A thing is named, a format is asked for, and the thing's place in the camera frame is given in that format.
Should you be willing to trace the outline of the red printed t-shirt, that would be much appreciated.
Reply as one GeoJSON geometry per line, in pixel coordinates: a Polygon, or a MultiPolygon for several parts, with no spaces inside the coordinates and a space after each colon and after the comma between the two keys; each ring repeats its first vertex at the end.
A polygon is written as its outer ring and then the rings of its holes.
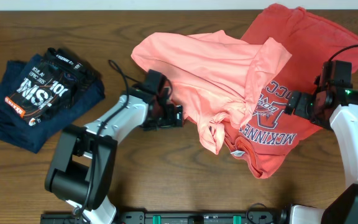
{"type": "MultiPolygon", "coordinates": [[[[264,9],[241,39],[261,44],[270,37],[291,53],[291,59],[262,89],[252,119],[239,129],[225,126],[224,142],[232,156],[245,160],[258,179],[270,177],[301,140],[320,130],[308,120],[285,114],[292,92],[314,92],[314,80],[323,63],[344,47],[358,46],[358,35],[339,24],[301,7],[289,9],[280,4],[264,9]]],[[[350,62],[356,72],[358,47],[338,60],[350,62]]]]}

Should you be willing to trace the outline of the light pink t-shirt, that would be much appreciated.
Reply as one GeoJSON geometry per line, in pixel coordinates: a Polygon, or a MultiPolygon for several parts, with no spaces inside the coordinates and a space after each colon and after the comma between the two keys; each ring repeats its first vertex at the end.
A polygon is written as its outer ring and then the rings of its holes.
{"type": "Polygon", "coordinates": [[[143,70],[164,74],[172,83],[172,100],[197,125],[201,145],[218,154],[225,124],[247,124],[262,89],[284,68],[291,53],[273,38],[249,44],[213,33],[181,35],[156,32],[131,54],[143,70]]]}

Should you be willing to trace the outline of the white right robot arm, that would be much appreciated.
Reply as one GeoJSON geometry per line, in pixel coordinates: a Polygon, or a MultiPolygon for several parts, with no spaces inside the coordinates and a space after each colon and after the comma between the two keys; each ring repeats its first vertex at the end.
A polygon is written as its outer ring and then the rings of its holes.
{"type": "Polygon", "coordinates": [[[294,205],[290,223],[358,223],[358,90],[345,81],[319,83],[313,94],[294,91],[285,113],[334,132],[346,178],[346,189],[327,208],[294,205]]]}

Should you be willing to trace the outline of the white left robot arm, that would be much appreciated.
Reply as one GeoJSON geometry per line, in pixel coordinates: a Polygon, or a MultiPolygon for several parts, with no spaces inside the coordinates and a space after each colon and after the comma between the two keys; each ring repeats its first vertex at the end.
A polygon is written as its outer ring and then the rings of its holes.
{"type": "Polygon", "coordinates": [[[135,128],[145,131],[183,125],[183,108],[171,101],[173,85],[149,70],[126,86],[119,101],[97,120],[62,131],[45,178],[45,189],[73,207],[69,214],[43,214],[41,223],[114,223],[108,198],[117,147],[135,128]]]}

